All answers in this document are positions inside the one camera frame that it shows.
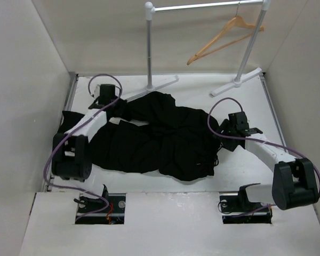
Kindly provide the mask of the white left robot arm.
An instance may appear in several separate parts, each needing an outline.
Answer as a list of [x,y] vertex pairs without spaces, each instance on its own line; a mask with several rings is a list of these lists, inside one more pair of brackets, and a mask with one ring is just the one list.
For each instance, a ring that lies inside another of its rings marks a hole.
[[108,123],[107,111],[121,97],[122,87],[101,84],[98,97],[89,106],[87,113],[74,126],[53,138],[53,151],[45,171],[51,167],[54,176],[62,180],[84,183],[92,171],[90,141]]

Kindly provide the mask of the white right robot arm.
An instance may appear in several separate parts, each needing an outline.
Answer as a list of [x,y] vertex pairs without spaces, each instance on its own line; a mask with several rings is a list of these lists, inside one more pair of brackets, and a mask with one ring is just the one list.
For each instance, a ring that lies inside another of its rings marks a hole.
[[245,112],[229,114],[213,134],[228,151],[238,146],[255,155],[273,173],[268,184],[254,183],[240,187],[237,205],[249,211],[256,203],[276,205],[281,210],[315,204],[320,198],[320,175],[313,163],[292,149],[269,141],[264,133],[250,128]]

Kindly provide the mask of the black trousers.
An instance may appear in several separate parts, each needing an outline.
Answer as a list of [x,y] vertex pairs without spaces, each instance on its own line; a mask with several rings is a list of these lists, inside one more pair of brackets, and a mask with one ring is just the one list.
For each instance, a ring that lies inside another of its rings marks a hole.
[[158,171],[181,181],[214,175],[221,142],[217,120],[201,109],[177,106],[152,92],[127,101],[119,123],[108,122],[90,141],[92,163],[125,173]]

